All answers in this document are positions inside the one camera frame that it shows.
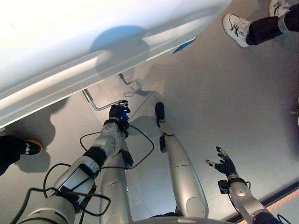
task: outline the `shoe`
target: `shoe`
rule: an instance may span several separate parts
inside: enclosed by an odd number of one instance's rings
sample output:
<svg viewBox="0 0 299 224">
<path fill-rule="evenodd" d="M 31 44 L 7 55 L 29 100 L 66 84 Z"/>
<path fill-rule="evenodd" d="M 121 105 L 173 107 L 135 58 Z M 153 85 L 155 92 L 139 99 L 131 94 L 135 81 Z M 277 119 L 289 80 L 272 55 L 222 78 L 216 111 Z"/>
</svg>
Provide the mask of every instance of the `shoe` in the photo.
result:
<svg viewBox="0 0 299 224">
<path fill-rule="evenodd" d="M 243 48 L 249 46 L 246 43 L 246 37 L 251 23 L 251 21 L 240 18 L 234 14 L 227 14 L 222 20 L 225 32 Z"/>
<path fill-rule="evenodd" d="M 157 125 L 158 127 L 160 127 L 160 120 L 164 120 L 164 105 L 162 102 L 156 103 L 155 106 L 155 114 L 156 114 L 156 121 L 157 121 Z"/>
<path fill-rule="evenodd" d="M 285 2 L 285 0 L 271 0 L 269 4 L 269 15 L 270 17 L 281 17 L 289 12 L 289 8 L 290 6 Z"/>
<path fill-rule="evenodd" d="M 36 140 L 25 140 L 26 151 L 23 155 L 35 155 L 43 149 L 42 144 Z"/>
</svg>

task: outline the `gray floor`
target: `gray floor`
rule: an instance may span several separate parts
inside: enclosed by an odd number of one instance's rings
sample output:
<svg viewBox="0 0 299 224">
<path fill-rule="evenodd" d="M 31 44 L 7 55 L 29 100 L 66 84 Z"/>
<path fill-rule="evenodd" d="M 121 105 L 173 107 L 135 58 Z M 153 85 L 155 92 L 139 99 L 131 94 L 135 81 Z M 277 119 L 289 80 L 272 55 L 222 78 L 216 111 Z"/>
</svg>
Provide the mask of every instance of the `gray floor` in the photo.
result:
<svg viewBox="0 0 299 224">
<path fill-rule="evenodd" d="M 229 152 L 239 174 L 251 181 L 252 193 L 258 199 L 298 179 L 298 124 L 289 114 L 296 108 L 299 95 L 298 34 L 243 49 L 221 25 L 226 13 L 256 20 L 266 17 L 267 10 L 268 1 L 234 0 L 186 49 L 124 72 L 132 84 L 125 85 L 114 76 L 89 88 L 99 105 L 128 100 L 131 124 L 155 143 L 153 155 L 138 169 L 127 172 L 133 220 L 174 211 L 176 207 L 167 157 L 158 149 L 160 132 L 155 125 L 154 106 L 159 100 L 164 102 L 166 119 L 195 166 L 210 218 L 226 219 L 235 214 L 227 196 L 218 190 L 217 181 L 225 176 L 204 163 L 204 159 L 218 159 L 215 146 Z M 7 127 L 7 132 L 21 138 L 40 140 L 45 150 L 22 157 L 0 177 L 0 223 L 9 223 L 14 217 L 29 187 L 42 186 L 49 167 L 74 162 L 84 152 L 80 136 L 99 131 L 107 116 L 108 110 L 93 111 L 77 93 Z M 128 146 L 138 161 L 150 150 L 150 144 L 138 133 L 130 134 Z M 84 144 L 91 145 L 95 137 L 87 137 Z M 53 171 L 49 186 L 63 170 Z M 25 214 L 42 200 L 41 194 L 33 193 Z M 97 201 L 92 200 L 89 208 L 97 211 Z M 293 207 L 289 221 L 297 220 L 298 210 Z M 84 223 L 97 221 L 86 215 Z"/>
</svg>

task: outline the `robot finger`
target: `robot finger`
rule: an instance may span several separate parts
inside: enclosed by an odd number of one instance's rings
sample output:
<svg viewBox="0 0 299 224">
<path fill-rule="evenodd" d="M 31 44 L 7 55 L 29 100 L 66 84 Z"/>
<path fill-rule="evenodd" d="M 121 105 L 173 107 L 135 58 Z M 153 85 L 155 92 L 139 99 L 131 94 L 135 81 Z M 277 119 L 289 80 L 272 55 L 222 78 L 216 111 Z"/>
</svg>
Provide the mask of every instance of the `robot finger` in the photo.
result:
<svg viewBox="0 0 299 224">
<path fill-rule="evenodd" d="M 209 165 L 209 166 L 211 166 L 211 167 L 215 167 L 215 164 L 216 164 L 216 163 L 214 163 L 214 162 L 212 162 L 212 161 L 209 161 L 209 160 L 205 160 L 205 162 L 206 162 L 207 165 Z"/>
</svg>

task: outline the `robotic arm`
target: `robotic arm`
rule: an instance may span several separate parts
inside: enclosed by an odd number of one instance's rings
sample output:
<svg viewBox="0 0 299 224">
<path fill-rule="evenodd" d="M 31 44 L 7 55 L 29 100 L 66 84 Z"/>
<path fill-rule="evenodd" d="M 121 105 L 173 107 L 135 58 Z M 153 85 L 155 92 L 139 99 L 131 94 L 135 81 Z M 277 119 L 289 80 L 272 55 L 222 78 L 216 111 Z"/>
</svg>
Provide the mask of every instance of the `robotic arm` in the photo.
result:
<svg viewBox="0 0 299 224">
<path fill-rule="evenodd" d="M 231 195 L 232 202 L 248 224 L 279 224 L 280 222 L 252 196 L 228 154 L 220 147 L 216 147 L 216 150 L 221 157 L 220 163 L 209 160 L 206 160 L 206 163 L 228 178 L 227 181 L 218 182 L 221 193 Z"/>
<path fill-rule="evenodd" d="M 51 196 L 19 224 L 73 224 L 96 190 L 94 179 L 123 135 L 127 137 L 128 102 L 112 105 L 99 137 L 56 181 Z"/>
</svg>

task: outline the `pant leg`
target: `pant leg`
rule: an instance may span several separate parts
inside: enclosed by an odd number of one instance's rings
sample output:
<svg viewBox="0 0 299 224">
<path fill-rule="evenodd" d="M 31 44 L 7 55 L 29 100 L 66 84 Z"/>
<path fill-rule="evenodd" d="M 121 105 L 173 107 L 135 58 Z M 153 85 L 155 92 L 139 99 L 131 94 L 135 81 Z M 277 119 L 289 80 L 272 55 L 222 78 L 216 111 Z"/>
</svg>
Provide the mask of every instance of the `pant leg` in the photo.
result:
<svg viewBox="0 0 299 224">
<path fill-rule="evenodd" d="M 26 151 L 26 143 L 14 136 L 0 136 L 0 175 L 20 159 Z"/>
<path fill-rule="evenodd" d="M 290 31 L 297 31 L 299 27 L 298 21 L 298 8 L 299 4 L 290 8 L 290 11 L 285 15 L 285 25 Z M 265 41 L 271 40 L 274 37 L 282 35 L 278 27 L 278 17 L 267 17 L 254 21 L 249 26 L 249 32 L 246 37 L 246 43 L 249 45 L 258 45 Z"/>
</svg>

